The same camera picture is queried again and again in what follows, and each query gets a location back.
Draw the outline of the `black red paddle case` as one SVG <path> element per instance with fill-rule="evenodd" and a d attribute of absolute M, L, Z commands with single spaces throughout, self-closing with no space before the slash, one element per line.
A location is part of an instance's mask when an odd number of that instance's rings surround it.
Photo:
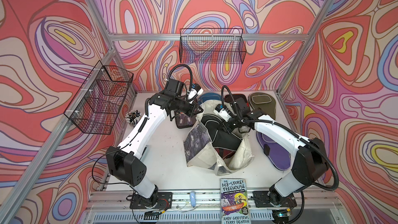
<path fill-rule="evenodd" d="M 233 103 L 234 101 L 243 101 L 245 103 L 248 103 L 247 97 L 244 94 L 228 94 L 224 96 L 224 101 L 226 103 Z"/>

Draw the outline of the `purple paddle case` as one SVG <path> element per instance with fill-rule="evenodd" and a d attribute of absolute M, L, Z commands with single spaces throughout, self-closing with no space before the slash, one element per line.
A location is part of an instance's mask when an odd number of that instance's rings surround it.
<path fill-rule="evenodd" d="M 256 138 L 263 149 L 263 153 L 268 157 L 276 169 L 280 171 L 287 171 L 290 169 L 291 155 L 287 150 L 285 150 L 276 141 L 260 132 L 256 132 Z"/>

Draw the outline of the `white canvas tote bag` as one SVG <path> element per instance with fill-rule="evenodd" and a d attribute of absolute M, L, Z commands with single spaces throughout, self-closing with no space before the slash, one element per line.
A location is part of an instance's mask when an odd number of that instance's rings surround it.
<path fill-rule="evenodd" d="M 183 141 L 187 166 L 209 169 L 217 176 L 229 175 L 248 167 L 255 158 L 249 134 L 233 132 L 241 139 L 241 144 L 235 152 L 215 149 L 212 146 L 208 130 L 201 123 L 204 114 L 210 113 L 202 113 L 196 117 L 197 122 Z"/>

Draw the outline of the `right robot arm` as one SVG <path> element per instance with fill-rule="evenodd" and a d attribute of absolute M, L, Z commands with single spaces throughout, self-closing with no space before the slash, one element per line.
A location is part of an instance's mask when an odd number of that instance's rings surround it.
<path fill-rule="evenodd" d="M 259 108 L 249 109 L 240 99 L 233 99 L 231 108 L 221 102 L 214 112 L 223 119 L 222 126 L 227 132 L 249 127 L 270 137 L 294 157 L 291 171 L 269 188 L 271 205 L 280 206 L 292 193 L 311 185 L 326 191 L 335 191 L 339 187 L 339 175 L 326 155 L 322 140 L 299 135 Z"/>

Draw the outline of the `blue paddle case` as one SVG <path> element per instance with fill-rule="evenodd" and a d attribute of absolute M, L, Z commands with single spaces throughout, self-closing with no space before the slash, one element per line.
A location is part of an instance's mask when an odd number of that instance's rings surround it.
<path fill-rule="evenodd" d="M 207 92 L 202 94 L 199 98 L 198 98 L 198 103 L 201 105 L 206 101 L 209 100 L 218 100 L 220 101 L 222 99 L 221 95 L 215 92 Z"/>

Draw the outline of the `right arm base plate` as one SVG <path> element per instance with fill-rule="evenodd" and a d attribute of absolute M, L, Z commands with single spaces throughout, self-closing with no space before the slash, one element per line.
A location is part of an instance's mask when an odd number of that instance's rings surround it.
<path fill-rule="evenodd" d="M 254 200 L 256 207 L 264 208 L 295 208 L 297 202 L 293 193 L 286 197 L 282 197 L 273 191 L 254 191 L 251 197 Z"/>

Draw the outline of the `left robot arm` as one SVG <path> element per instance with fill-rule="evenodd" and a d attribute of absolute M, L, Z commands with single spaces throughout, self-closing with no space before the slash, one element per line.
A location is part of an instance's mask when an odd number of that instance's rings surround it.
<path fill-rule="evenodd" d="M 184 67 L 189 72 L 189 87 L 185 96 L 182 90 L 185 83 L 172 79 L 173 72 Z M 178 64 L 170 71 L 163 90 L 147 98 L 145 112 L 131 133 L 117 146 L 107 149 L 106 160 L 109 173 L 129 185 L 139 196 L 154 201 L 158 187 L 146 176 L 147 168 L 141 161 L 144 149 L 159 125 L 167 118 L 173 121 L 183 113 L 192 118 L 203 109 L 195 102 L 203 93 L 200 85 L 193 83 L 192 69 L 186 64 Z"/>

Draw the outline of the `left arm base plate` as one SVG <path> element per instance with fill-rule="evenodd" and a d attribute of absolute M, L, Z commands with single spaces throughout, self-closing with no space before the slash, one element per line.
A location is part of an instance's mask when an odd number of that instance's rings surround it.
<path fill-rule="evenodd" d="M 173 193 L 158 192 L 154 198 L 146 199 L 134 192 L 132 195 L 128 195 L 126 200 L 130 203 L 130 209 L 167 210 L 172 207 Z"/>

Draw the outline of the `green paddle case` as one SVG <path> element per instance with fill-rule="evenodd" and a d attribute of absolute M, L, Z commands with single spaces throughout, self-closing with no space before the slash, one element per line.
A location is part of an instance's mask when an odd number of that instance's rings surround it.
<path fill-rule="evenodd" d="M 250 94 L 248 99 L 254 110 L 259 108 L 264 114 L 276 119 L 276 100 L 270 94 L 255 92 Z"/>

